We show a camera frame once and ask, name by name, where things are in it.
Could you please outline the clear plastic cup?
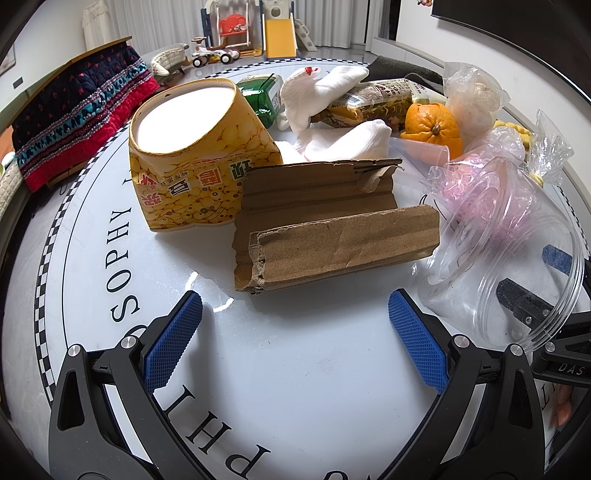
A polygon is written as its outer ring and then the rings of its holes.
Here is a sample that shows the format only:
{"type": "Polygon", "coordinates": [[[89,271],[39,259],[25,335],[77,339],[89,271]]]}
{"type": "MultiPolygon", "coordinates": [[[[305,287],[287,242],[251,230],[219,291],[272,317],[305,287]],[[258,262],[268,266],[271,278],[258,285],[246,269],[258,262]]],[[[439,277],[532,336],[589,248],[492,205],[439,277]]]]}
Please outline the clear plastic cup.
{"type": "Polygon", "coordinates": [[[572,226],[577,239],[564,244],[556,237],[535,236],[507,247],[488,244],[472,249],[457,243],[446,246],[441,226],[440,244],[420,270],[418,297],[436,316],[481,347],[503,350],[517,343],[532,352],[559,332],[582,289],[584,253],[573,222],[572,226]],[[548,244],[572,256],[569,275],[543,262],[542,250],[548,244]],[[505,278],[553,306],[539,327],[529,328],[499,303],[496,288],[505,278]]]}

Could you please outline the pink clear plastic bag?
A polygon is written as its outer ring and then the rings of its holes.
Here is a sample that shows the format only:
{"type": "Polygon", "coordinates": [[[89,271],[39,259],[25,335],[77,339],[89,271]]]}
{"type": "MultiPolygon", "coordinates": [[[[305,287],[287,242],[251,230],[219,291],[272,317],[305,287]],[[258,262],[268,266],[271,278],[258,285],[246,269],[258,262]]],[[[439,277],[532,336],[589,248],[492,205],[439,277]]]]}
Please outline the pink clear plastic bag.
{"type": "Polygon", "coordinates": [[[545,187],[561,180],[572,149],[559,133],[536,135],[526,150],[518,133],[495,127],[458,159],[429,170],[426,192],[440,209],[444,244],[498,248],[577,234],[545,187]]]}

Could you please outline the clear bag with white contents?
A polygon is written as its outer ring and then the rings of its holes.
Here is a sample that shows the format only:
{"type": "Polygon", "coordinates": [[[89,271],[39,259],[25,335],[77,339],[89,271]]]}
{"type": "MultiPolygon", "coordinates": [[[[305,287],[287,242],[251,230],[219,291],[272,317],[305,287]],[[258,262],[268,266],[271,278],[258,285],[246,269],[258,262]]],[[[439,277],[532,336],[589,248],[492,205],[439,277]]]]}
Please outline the clear bag with white contents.
{"type": "Polygon", "coordinates": [[[484,136],[497,119],[510,96],[485,70],[467,63],[444,66],[446,106],[456,119],[465,145],[484,136]]]}

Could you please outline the brown corrugated cardboard piece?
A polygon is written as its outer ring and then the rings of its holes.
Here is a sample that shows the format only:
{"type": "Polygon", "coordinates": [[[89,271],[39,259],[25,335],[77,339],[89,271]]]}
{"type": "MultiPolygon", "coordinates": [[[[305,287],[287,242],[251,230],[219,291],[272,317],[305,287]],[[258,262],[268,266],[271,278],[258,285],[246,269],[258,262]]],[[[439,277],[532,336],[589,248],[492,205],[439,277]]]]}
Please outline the brown corrugated cardboard piece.
{"type": "Polygon", "coordinates": [[[273,290],[412,262],[440,244],[440,214],[394,199],[399,159],[256,168],[235,218],[235,290],[273,290]]]}

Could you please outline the white tissue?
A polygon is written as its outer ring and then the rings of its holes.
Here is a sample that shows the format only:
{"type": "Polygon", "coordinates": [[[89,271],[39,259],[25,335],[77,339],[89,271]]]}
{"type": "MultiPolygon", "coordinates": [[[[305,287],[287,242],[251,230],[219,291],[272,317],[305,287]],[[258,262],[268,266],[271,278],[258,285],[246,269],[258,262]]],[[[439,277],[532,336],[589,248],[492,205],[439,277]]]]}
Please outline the white tissue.
{"type": "Polygon", "coordinates": [[[300,135],[317,115],[369,75],[369,69],[360,65],[332,68],[322,75],[318,67],[298,69],[287,78],[280,89],[280,99],[291,131],[300,135]]]}
{"type": "Polygon", "coordinates": [[[353,128],[308,129],[294,143],[276,141],[284,164],[384,159],[392,129],[383,120],[366,121],[353,128]]]}

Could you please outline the cream snack package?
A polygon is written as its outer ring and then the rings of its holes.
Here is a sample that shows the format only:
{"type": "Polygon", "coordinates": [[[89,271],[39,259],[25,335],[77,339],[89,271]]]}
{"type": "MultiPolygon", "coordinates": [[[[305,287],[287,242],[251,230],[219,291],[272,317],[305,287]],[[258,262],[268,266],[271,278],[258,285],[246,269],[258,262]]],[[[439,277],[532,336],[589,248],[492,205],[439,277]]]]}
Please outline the cream snack package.
{"type": "Polygon", "coordinates": [[[446,97],[412,80],[386,79],[362,82],[311,117],[311,123],[334,128],[356,127],[383,120],[394,134],[405,129],[406,115],[414,103],[446,104],[446,97]]]}

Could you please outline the dark grey cloth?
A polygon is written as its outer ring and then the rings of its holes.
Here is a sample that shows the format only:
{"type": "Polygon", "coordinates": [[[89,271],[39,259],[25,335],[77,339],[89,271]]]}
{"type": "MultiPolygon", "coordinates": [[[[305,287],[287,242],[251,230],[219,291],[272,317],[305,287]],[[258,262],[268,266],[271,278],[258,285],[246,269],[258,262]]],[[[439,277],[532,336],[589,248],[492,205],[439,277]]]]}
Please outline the dark grey cloth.
{"type": "Polygon", "coordinates": [[[368,66],[369,75],[367,81],[407,78],[425,85],[443,85],[441,74],[413,63],[403,60],[379,56],[368,66]]]}

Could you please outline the green drink carton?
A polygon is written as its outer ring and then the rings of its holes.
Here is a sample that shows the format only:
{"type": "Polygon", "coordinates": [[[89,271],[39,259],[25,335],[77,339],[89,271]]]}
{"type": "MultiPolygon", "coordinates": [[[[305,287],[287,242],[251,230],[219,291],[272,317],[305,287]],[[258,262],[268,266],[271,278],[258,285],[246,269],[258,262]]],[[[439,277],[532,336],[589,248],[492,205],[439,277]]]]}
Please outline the green drink carton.
{"type": "Polygon", "coordinates": [[[249,76],[239,80],[236,86],[263,126],[266,129],[273,127],[277,115],[283,110],[280,100],[283,78],[277,74],[249,76]]]}

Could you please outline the orange fruit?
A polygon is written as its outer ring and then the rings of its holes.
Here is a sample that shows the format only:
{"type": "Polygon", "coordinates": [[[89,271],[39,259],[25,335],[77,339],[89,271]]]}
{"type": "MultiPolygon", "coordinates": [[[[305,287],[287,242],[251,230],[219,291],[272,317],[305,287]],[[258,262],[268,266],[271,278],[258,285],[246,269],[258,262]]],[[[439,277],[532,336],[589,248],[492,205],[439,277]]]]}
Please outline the orange fruit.
{"type": "Polygon", "coordinates": [[[405,140],[447,147],[451,160],[460,157],[464,150],[456,118],[441,103],[412,104],[408,108],[405,130],[401,132],[401,137],[405,140]]]}

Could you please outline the red patterned blanket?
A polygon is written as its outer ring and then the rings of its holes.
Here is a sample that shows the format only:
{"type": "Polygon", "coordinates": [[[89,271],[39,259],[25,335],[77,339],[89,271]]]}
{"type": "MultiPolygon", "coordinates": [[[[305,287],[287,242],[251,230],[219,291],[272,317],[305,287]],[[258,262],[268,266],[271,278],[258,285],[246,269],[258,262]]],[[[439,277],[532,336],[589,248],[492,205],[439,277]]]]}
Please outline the red patterned blanket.
{"type": "Polygon", "coordinates": [[[158,88],[126,42],[67,66],[12,123],[15,160],[29,190],[90,160],[158,88]]]}

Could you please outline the grey quilted cushion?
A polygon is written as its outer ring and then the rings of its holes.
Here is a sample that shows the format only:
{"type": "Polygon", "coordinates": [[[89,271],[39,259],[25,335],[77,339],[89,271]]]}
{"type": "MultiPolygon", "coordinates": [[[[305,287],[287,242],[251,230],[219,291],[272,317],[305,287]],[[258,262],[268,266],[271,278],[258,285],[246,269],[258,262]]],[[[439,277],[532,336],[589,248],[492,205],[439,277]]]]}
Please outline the grey quilted cushion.
{"type": "Polygon", "coordinates": [[[175,71],[182,71],[183,65],[187,62],[187,50],[188,45],[180,43],[156,53],[148,63],[152,76],[162,80],[175,71]]]}

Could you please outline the white toy car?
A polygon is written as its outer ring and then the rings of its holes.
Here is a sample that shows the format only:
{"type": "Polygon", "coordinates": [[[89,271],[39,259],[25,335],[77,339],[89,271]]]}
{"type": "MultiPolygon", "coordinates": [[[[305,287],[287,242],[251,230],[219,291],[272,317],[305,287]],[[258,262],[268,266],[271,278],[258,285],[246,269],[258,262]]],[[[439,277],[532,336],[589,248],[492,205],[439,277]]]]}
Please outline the white toy car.
{"type": "Polygon", "coordinates": [[[191,39],[191,42],[195,44],[195,51],[191,55],[191,63],[195,68],[216,62],[228,65],[242,56],[238,49],[228,46],[226,38],[219,45],[211,47],[205,45],[205,40],[205,37],[193,37],[191,39]]]}

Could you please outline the red toy swing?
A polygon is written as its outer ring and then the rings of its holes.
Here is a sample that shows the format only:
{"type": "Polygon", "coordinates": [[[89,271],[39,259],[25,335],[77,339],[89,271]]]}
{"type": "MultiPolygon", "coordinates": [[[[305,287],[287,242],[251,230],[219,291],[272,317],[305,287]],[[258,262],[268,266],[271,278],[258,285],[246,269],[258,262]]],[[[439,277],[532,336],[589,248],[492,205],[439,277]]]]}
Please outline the red toy swing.
{"type": "Polygon", "coordinates": [[[217,21],[217,30],[222,47],[249,47],[249,23],[245,16],[231,14],[217,21]]]}

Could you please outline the yellow toy slide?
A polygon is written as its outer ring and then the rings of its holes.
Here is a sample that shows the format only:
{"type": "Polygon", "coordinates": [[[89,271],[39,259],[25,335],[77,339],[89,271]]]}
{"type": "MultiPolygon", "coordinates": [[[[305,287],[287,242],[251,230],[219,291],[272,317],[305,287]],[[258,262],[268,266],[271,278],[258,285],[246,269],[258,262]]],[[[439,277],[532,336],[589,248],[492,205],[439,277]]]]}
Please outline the yellow toy slide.
{"type": "Polygon", "coordinates": [[[294,15],[273,19],[263,17],[264,49],[267,59],[297,57],[297,37],[294,32],[294,15]]]}

